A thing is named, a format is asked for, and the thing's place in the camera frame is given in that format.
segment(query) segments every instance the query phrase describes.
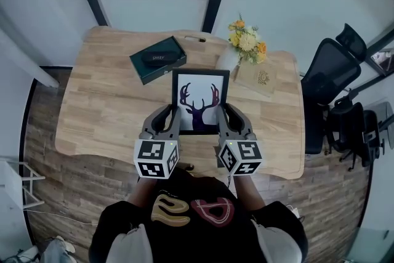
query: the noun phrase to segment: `black box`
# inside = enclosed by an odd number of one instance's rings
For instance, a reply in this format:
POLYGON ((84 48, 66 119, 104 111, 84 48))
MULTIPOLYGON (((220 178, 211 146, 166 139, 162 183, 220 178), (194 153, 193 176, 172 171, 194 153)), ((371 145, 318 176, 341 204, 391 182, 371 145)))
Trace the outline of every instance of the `black box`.
POLYGON ((131 55, 130 59, 134 65, 135 70, 140 76, 142 84, 150 83, 151 81, 159 78, 160 76, 170 72, 173 68, 177 68, 186 64, 185 51, 182 49, 181 45, 173 36, 163 41, 160 41, 152 46, 149 46, 146 49, 143 49, 142 51, 135 53, 134 55, 131 55), (153 51, 153 52, 174 51, 179 54, 179 58, 175 63, 172 63, 170 65, 166 65, 163 67, 149 67, 146 66, 141 60, 142 54, 149 51, 153 51))

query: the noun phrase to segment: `framed artwork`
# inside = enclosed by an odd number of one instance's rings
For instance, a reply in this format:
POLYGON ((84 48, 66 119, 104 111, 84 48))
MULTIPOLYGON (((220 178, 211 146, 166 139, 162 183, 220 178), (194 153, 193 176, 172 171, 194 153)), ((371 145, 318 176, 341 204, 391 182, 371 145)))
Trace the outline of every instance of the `framed artwork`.
POLYGON ((180 134, 217 134, 216 109, 227 98, 228 70, 172 71, 172 104, 181 111, 180 134))

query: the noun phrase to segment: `orange flower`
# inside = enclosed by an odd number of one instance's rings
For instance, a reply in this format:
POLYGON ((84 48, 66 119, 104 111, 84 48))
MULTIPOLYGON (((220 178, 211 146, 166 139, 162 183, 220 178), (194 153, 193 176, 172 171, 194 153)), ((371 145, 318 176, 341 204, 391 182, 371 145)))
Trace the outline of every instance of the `orange flower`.
POLYGON ((245 22, 243 22, 242 20, 237 20, 237 21, 235 22, 235 25, 236 25, 238 28, 244 28, 244 27, 245 27, 245 22))

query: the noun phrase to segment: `deer antlers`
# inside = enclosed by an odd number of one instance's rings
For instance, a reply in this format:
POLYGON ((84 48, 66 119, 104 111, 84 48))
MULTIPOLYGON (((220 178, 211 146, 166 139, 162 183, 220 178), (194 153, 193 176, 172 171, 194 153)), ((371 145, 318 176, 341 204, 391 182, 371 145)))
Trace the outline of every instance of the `deer antlers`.
POLYGON ((219 90, 216 88, 216 86, 212 83, 213 87, 211 87, 212 90, 212 103, 210 105, 205 106, 204 105, 204 99, 203 99, 203 107, 201 108, 202 111, 205 111, 207 108, 213 108, 216 105, 219 104, 219 90))
POLYGON ((186 105, 187 107, 190 107, 192 110, 195 110, 195 102, 193 101, 193 105, 187 104, 186 103, 186 98, 190 95, 187 92, 187 88, 189 86, 190 83, 188 83, 186 86, 183 86, 182 88, 180 88, 180 95, 179 95, 179 103, 182 105, 186 105))
MULTIPOLYGON (((179 103, 182 105, 186 105, 187 107, 190 107, 192 110, 195 110, 195 102, 193 101, 192 105, 187 104, 186 103, 186 98, 190 95, 187 92, 187 88, 189 87, 188 83, 186 86, 183 86, 180 89, 180 98, 179 98, 179 103)), ((210 105, 205 106, 204 103, 204 99, 203 100, 203 107, 201 107, 201 109, 199 109, 199 111, 205 111, 207 108, 212 108, 215 107, 216 105, 219 104, 219 90, 216 88, 216 86, 212 83, 212 87, 211 87, 211 91, 212 91, 212 103, 210 105)))

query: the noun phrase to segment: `person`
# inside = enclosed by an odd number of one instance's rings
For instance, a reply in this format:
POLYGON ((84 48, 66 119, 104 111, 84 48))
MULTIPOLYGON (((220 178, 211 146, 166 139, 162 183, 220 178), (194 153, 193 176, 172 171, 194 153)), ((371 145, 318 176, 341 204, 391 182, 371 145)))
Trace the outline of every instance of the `person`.
POLYGON ((128 201, 102 212, 90 262, 303 262, 298 218, 278 201, 266 206, 250 176, 233 178, 238 198, 180 168, 166 180, 140 178, 128 201))

